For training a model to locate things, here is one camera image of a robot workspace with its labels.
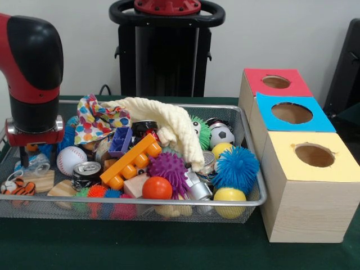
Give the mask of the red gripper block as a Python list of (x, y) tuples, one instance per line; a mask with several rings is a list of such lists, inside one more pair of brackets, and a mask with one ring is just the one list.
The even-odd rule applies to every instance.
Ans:
[(65, 132), (45, 132), (45, 133), (18, 133), (6, 132), (8, 142), (13, 147), (20, 147), (21, 166), (29, 166), (29, 158), (25, 146), (27, 144), (55, 144), (63, 140)]

